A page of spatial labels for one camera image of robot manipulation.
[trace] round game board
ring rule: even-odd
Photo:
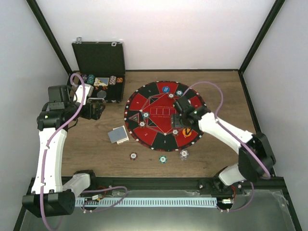
[[[133,138],[148,148],[166,152],[181,150],[200,139],[203,132],[198,126],[191,132],[171,127],[171,115],[176,113],[173,102],[187,88],[178,82],[157,81],[136,90],[127,101],[124,112],[126,127]],[[193,89],[185,96],[194,107],[205,104]]]

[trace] deck of cards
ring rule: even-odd
[[[126,133],[125,127],[121,126],[118,128],[114,128],[112,131],[108,132],[109,139],[111,143],[121,144],[126,141],[129,141],[128,135]]]

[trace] wooden tabletop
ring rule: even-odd
[[[188,86],[202,80],[218,84],[224,94],[218,116],[236,127],[255,132],[237,72],[127,72],[122,103],[107,104],[99,120],[80,118],[78,125],[69,130],[64,144],[62,176],[93,169],[97,176],[109,177],[212,177],[223,167],[236,163],[237,154],[209,134],[187,148],[189,157],[184,161],[179,152],[151,150],[131,135],[123,144],[110,142],[107,133],[125,125],[124,107],[131,94],[142,85],[160,80],[178,81]],[[211,111],[217,108],[220,102],[217,89],[206,84],[194,89]],[[137,160],[130,160],[131,152],[138,154]],[[167,156],[165,164],[159,162],[161,155]]]

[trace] gray floor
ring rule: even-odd
[[[242,206],[249,198],[238,195]],[[59,217],[48,218],[55,226]],[[47,230],[40,218],[27,213],[21,231]],[[290,214],[280,192],[256,191],[252,203],[234,213],[215,208],[113,208],[83,214],[76,208],[65,216],[59,231],[294,231]]]

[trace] black frame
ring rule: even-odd
[[[66,70],[68,75],[71,75],[72,69],[70,68],[55,36],[53,35],[48,23],[41,12],[36,0],[26,0],[33,11],[33,14],[37,18],[40,26],[42,27],[46,37],[48,38],[49,42],[51,43],[53,49],[55,50],[56,54],[58,55],[59,60],[61,61],[64,69]],[[243,91],[245,94],[245,98],[248,104],[248,108],[250,111],[250,115],[255,127],[256,131],[261,131],[260,125],[257,120],[257,116],[251,102],[248,89],[246,87],[246,83],[244,80],[244,72],[247,69],[249,63],[254,57],[254,54],[258,50],[263,38],[265,37],[267,31],[269,30],[271,24],[273,23],[274,19],[276,18],[277,14],[279,13],[281,7],[283,6],[285,0],[276,0],[273,4],[266,20],[263,23],[257,37],[255,38],[248,54],[246,55],[240,69],[198,69],[198,70],[129,70],[129,71],[237,71],[239,74],[239,78],[243,87]],[[63,183],[70,180],[71,177],[62,177]],[[208,187],[209,183],[212,181],[212,178],[96,178],[97,183],[99,185],[113,185],[113,186],[120,186],[125,185],[129,190],[199,190],[200,194],[210,194],[213,197],[223,197],[223,196],[230,196],[232,192],[226,193],[217,193],[213,191],[213,188]],[[28,193],[30,193],[30,189],[34,182],[34,178],[31,180],[29,185]],[[244,190],[250,189],[249,182],[241,183],[242,188],[237,190]],[[259,180],[257,183],[254,184],[255,189],[260,190],[282,190],[283,195],[286,200],[288,200],[289,205],[288,209],[292,217],[293,224],[295,226],[296,231],[301,231],[302,228],[298,221],[292,200],[290,198],[288,189],[285,185],[284,179],[282,177],[275,177],[275,173],[273,172],[273,177],[270,180]],[[19,213],[14,231],[19,231],[22,226],[22,221],[25,216],[26,209],[21,208]]]

